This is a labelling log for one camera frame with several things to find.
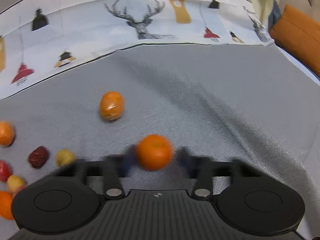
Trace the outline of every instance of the metal screw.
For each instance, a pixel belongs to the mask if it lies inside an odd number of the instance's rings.
[[[122,190],[118,188],[111,188],[107,190],[107,195],[110,197],[118,197],[122,194]]]
[[[197,195],[198,197],[207,197],[210,195],[210,191],[205,188],[199,188],[195,190],[195,195]]]

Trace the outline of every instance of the round suction pad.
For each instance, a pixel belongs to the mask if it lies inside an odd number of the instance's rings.
[[[19,192],[12,214],[20,228],[42,234],[73,230],[97,213],[99,199],[86,185],[72,178],[41,180]]]
[[[301,196],[286,185],[262,177],[244,178],[217,200],[223,219],[240,231],[274,236],[294,230],[305,211]]]

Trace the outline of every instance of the black lamp print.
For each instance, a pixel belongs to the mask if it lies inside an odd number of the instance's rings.
[[[209,4],[209,8],[211,9],[219,9],[220,3],[216,0],[212,0],[212,2]]]
[[[32,31],[40,29],[49,24],[48,18],[42,14],[41,8],[36,10],[36,17],[32,22]]]

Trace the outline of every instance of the orange cushion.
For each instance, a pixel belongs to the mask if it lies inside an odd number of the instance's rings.
[[[298,9],[286,5],[270,30],[276,44],[286,49],[320,76],[320,24]]]

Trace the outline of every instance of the orange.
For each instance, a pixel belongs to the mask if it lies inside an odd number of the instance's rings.
[[[7,122],[0,122],[0,145],[9,146],[14,139],[14,128]]]
[[[124,111],[124,98],[116,91],[105,93],[100,101],[100,115],[107,121],[118,119]]]
[[[6,191],[0,191],[0,217],[13,220],[11,213],[12,195]]]
[[[166,166],[172,157],[172,143],[167,138],[151,134],[137,145],[137,157],[143,168],[156,171]]]

